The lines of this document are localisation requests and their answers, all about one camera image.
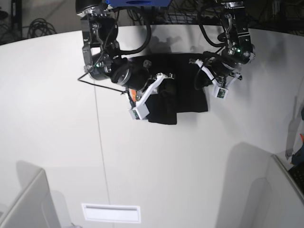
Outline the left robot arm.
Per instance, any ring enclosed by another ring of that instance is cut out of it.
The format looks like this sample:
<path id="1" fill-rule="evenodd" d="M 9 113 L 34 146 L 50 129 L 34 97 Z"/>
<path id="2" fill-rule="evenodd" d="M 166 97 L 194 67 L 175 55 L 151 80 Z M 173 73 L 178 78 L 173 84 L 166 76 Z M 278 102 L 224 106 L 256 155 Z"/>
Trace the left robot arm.
<path id="1" fill-rule="evenodd" d="M 223 32 L 218 35 L 219 43 L 211 41 L 203 26 L 203 13 L 207 9 L 214 10 L 216 7 L 221 9 L 221 14 L 217 17 L 223 28 Z M 197 13 L 197 21 L 205 40 L 219 50 L 203 52 L 202 66 L 194 78 L 196 89 L 202 89 L 213 83 L 225 87 L 228 85 L 229 76 L 242 80 L 243 77 L 239 73 L 241 66 L 248 64 L 255 57 L 244 1 L 207 0 Z"/>

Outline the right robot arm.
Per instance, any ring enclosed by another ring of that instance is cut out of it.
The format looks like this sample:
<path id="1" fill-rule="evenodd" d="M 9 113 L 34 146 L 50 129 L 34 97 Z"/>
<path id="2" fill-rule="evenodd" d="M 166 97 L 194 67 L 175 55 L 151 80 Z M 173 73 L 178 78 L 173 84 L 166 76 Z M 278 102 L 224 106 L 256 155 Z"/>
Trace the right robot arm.
<path id="1" fill-rule="evenodd" d="M 85 75 L 93 80 L 110 79 L 113 84 L 124 87 L 120 94 L 131 96 L 131 91 L 143 95 L 148 91 L 164 97 L 176 95 L 173 78 L 167 74 L 156 84 L 160 76 L 150 73 L 146 64 L 137 64 L 127 56 L 143 51 L 152 38 L 151 21 L 141 7 L 115 6 L 111 9 L 107 0 L 77 0 L 76 14 L 81 18 L 83 36 L 82 53 L 85 63 Z M 133 50 L 122 50 L 117 41 L 118 20 L 122 10 L 133 11 L 140 15 L 146 26 L 146 38 L 143 44 Z"/>

